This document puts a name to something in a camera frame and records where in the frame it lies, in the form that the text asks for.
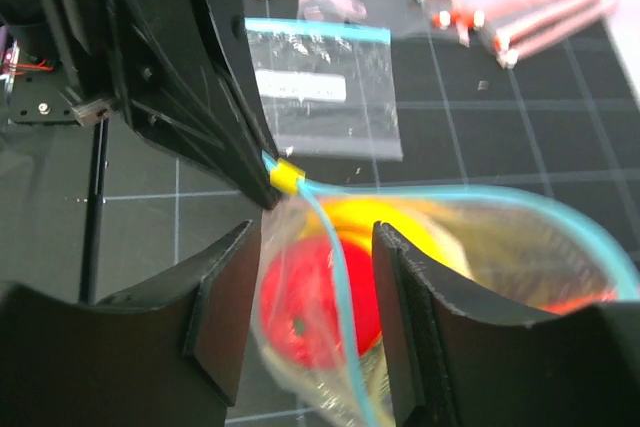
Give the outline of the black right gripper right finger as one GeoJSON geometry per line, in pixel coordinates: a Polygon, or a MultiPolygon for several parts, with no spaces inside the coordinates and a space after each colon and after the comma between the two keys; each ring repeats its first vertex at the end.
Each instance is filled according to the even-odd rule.
{"type": "Polygon", "coordinates": [[[400,426],[635,426],[639,306],[557,316],[506,299],[373,233],[373,266],[400,426]]]}

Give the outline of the red apple large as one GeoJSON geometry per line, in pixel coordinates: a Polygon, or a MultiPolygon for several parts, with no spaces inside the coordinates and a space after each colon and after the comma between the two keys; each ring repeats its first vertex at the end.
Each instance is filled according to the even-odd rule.
{"type": "MultiPolygon", "coordinates": [[[[341,246],[362,356],[381,338],[371,253],[346,240],[341,246]]],[[[306,237],[276,255],[260,287],[259,319],[267,342],[281,357],[305,368],[334,369],[344,363],[332,260],[326,236],[306,237]]]]}

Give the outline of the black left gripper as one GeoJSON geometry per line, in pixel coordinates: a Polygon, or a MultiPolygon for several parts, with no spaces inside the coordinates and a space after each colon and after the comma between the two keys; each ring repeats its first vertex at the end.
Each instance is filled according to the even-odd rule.
{"type": "Polygon", "coordinates": [[[120,112],[182,157],[210,153],[209,0],[1,0],[24,67],[54,70],[78,120],[120,112]]]}

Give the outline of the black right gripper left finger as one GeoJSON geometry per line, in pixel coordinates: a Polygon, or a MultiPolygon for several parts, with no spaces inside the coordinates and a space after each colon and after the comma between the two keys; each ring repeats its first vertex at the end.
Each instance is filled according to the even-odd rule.
{"type": "Polygon", "coordinates": [[[261,237],[240,223],[97,304],[1,286],[5,426],[221,426],[235,404],[261,237]]]}

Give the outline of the clear zip bag white label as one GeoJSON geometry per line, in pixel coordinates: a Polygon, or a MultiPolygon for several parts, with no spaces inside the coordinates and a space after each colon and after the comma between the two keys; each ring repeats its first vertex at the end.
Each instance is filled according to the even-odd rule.
{"type": "Polygon", "coordinates": [[[388,30],[268,18],[245,27],[282,155],[402,159],[388,30]]]}

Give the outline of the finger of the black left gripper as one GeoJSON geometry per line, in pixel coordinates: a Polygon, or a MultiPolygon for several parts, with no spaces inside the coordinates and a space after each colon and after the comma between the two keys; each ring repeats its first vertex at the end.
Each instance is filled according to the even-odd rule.
{"type": "Polygon", "coordinates": [[[147,142],[276,205],[243,0],[114,0],[114,90],[147,142]]]}

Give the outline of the yellow banana bunch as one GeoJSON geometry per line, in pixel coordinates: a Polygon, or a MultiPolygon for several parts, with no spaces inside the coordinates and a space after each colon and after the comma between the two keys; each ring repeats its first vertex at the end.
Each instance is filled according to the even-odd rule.
{"type": "Polygon", "coordinates": [[[387,223],[429,257],[473,279],[461,242],[418,207],[410,207],[408,201],[373,197],[329,198],[321,202],[321,207],[341,241],[351,242],[371,253],[374,224],[387,223]]]}

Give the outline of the clear zip bag blue zipper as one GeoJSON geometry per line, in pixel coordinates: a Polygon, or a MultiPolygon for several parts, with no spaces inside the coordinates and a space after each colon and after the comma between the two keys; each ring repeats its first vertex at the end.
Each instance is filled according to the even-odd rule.
{"type": "Polygon", "coordinates": [[[252,329],[337,426],[635,426],[639,274],[597,223],[504,187],[373,189],[265,156],[252,329]]]}

